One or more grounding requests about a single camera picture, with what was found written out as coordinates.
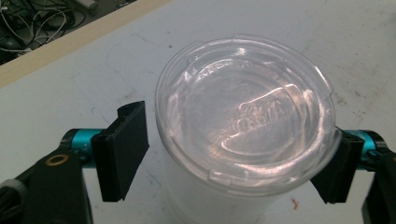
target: table surface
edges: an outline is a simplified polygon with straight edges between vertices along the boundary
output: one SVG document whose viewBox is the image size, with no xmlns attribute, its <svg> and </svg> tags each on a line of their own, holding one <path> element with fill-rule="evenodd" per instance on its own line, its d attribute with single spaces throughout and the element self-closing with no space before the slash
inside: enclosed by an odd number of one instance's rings
<svg viewBox="0 0 396 224">
<path fill-rule="evenodd" d="M 307 56 L 333 85 L 337 126 L 375 130 L 396 148 L 396 2 L 142 1 L 0 67 L 0 180 L 50 153 L 69 129 L 105 128 L 118 107 L 145 100 L 150 148 L 126 200 L 103 203 L 96 172 L 84 170 L 93 219 L 175 223 L 163 196 L 155 85 L 190 43 L 237 33 L 266 36 Z M 335 205 L 324 204 L 308 182 L 274 203 L 265 223 L 360 224 L 372 178 L 357 172 L 347 203 Z"/>
</svg>

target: brass screw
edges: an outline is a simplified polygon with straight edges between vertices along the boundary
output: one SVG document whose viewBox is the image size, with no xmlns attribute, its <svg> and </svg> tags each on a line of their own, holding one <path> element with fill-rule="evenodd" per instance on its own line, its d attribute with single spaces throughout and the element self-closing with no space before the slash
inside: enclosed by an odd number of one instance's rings
<svg viewBox="0 0 396 224">
<path fill-rule="evenodd" d="M 57 165 L 64 163 L 68 159 L 69 159 L 69 156 L 65 155 L 65 154 L 55 155 L 55 156 L 52 156 L 46 160 L 46 165 L 57 166 Z"/>
</svg>

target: white table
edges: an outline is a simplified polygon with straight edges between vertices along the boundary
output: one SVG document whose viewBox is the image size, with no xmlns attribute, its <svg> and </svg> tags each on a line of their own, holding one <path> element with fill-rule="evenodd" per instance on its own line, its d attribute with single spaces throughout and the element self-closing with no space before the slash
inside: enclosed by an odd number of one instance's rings
<svg viewBox="0 0 396 224">
<path fill-rule="evenodd" d="M 145 100 L 150 149 L 125 202 L 103 203 L 96 172 L 84 171 L 93 218 L 98 224 L 174 223 L 164 204 L 155 85 L 166 63 L 191 42 L 235 33 L 299 50 L 333 84 L 337 125 L 375 130 L 396 148 L 394 1 L 140 1 L 0 67 L 0 180 L 50 153 L 69 129 L 105 128 L 118 107 Z M 372 178 L 357 172 L 347 203 L 336 205 L 325 205 L 307 183 L 274 203 L 266 223 L 361 224 Z"/>
</svg>

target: lid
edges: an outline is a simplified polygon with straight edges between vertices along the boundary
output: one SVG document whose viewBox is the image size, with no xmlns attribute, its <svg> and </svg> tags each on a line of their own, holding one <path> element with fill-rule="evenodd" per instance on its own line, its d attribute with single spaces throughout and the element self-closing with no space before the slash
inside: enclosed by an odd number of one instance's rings
<svg viewBox="0 0 396 224">
<path fill-rule="evenodd" d="M 156 119 L 192 175 L 235 194 L 275 195 L 310 179 L 338 147 L 331 93 L 300 53 L 235 35 L 194 43 L 166 65 Z"/>
</svg>

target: transparent cup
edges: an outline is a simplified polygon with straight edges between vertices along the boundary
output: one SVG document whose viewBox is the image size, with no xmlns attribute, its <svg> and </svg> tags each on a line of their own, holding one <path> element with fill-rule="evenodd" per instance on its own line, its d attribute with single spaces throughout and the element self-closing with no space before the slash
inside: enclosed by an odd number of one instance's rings
<svg viewBox="0 0 396 224">
<path fill-rule="evenodd" d="M 257 223 L 332 158 L 332 87 L 303 55 L 235 35 L 179 52 L 157 84 L 167 201 L 185 223 Z"/>
</svg>

